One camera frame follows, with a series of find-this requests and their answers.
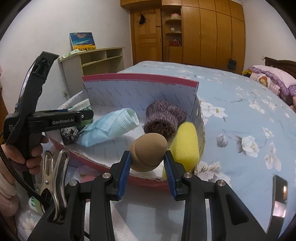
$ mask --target yellow sponge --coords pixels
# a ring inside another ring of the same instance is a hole
[[[170,151],[175,162],[182,163],[187,172],[193,171],[200,161],[198,139],[193,123],[184,122],[179,126]]]

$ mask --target painting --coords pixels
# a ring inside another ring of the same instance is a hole
[[[92,33],[70,33],[73,50],[93,50],[96,49]]]

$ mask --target round box on shelf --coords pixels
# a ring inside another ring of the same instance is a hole
[[[171,19],[181,19],[181,16],[179,13],[172,13],[170,16]]]

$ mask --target makeup sponge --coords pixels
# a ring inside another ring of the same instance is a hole
[[[184,122],[179,126],[170,151],[175,162],[182,163],[187,172],[192,172],[200,161],[198,139],[193,123]]]
[[[158,133],[167,140],[176,134],[180,124],[186,120],[186,111],[164,100],[152,102],[146,109],[145,133]]]
[[[166,139],[158,133],[140,136],[129,147],[131,152],[131,169],[136,172],[154,170],[163,161],[168,149]]]

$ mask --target metal spring clip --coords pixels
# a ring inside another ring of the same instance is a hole
[[[62,221],[65,217],[67,201],[65,198],[65,177],[68,169],[70,154],[67,150],[61,150],[54,165],[54,158],[50,151],[43,155],[41,196],[48,202],[53,199],[55,214],[50,221]],[[42,214],[45,208],[40,204]]]

